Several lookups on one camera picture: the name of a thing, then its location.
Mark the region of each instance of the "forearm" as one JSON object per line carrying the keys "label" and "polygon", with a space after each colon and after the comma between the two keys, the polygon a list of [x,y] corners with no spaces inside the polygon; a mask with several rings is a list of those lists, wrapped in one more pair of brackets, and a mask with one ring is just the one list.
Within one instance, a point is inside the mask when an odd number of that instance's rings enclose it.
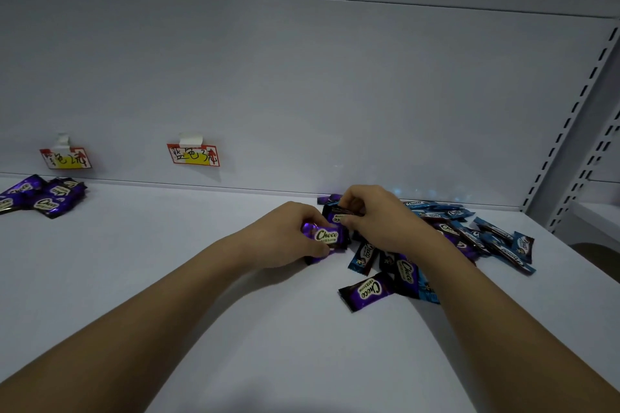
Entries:
{"label": "forearm", "polygon": [[234,237],[215,242],[0,385],[0,410],[141,412],[181,359],[182,341],[247,270]]}
{"label": "forearm", "polygon": [[497,409],[619,410],[612,386],[444,240],[412,243],[409,254],[437,292]]}

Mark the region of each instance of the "person's right arm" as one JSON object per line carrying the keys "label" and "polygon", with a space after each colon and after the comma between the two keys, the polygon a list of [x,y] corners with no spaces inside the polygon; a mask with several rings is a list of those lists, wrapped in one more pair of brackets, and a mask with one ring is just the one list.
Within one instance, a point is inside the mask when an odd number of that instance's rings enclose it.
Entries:
{"label": "person's right arm", "polygon": [[352,186],[340,205],[365,211],[349,229],[420,267],[498,411],[620,411],[614,387],[392,193]]}

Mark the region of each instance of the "brown floor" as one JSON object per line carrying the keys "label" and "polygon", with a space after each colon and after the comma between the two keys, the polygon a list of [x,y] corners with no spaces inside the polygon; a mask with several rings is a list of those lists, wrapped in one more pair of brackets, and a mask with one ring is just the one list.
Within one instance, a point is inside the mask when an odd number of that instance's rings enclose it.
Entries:
{"label": "brown floor", "polygon": [[620,282],[620,253],[596,243],[576,243],[570,247],[608,276]]}

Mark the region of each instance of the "pile of purple candy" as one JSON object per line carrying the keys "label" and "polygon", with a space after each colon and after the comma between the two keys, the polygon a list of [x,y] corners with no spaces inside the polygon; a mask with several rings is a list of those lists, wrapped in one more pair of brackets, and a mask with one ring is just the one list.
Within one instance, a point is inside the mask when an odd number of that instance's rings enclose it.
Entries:
{"label": "pile of purple candy", "polygon": [[[335,227],[322,227],[305,223],[301,231],[309,238],[323,241],[331,251],[344,252],[352,240],[360,242],[355,256],[348,268],[368,276],[376,259],[379,272],[352,286],[338,291],[340,298],[351,312],[357,312],[369,304],[391,294],[400,294],[413,299],[421,299],[438,304],[437,294],[416,264],[405,255],[390,253],[368,243],[359,233],[349,235],[349,230],[340,224],[342,217],[353,214],[338,205],[342,195],[332,194],[319,197],[317,203],[323,205],[322,214]],[[431,225],[467,258],[476,265],[482,256],[493,256],[530,276],[536,272],[531,267],[534,239],[519,232],[512,235],[479,217],[474,219],[477,228],[469,228],[467,218],[474,215],[460,204],[442,204],[435,201],[405,201],[411,212]],[[318,263],[322,258],[305,257],[306,264]]]}
{"label": "pile of purple candy", "polygon": [[45,181],[39,175],[32,175],[0,194],[0,214],[34,209],[56,219],[84,198],[86,188],[83,182],[73,178]]}

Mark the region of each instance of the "price tag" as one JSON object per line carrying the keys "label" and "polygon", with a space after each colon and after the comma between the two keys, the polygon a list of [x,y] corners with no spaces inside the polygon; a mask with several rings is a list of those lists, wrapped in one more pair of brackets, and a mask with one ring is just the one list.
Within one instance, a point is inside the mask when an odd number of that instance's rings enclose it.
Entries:
{"label": "price tag", "polygon": [[51,169],[92,168],[83,147],[70,147],[66,152],[40,149],[45,165]]}
{"label": "price tag", "polygon": [[211,167],[220,166],[218,149],[214,145],[181,147],[179,144],[168,144],[167,146],[174,163],[207,165]]}

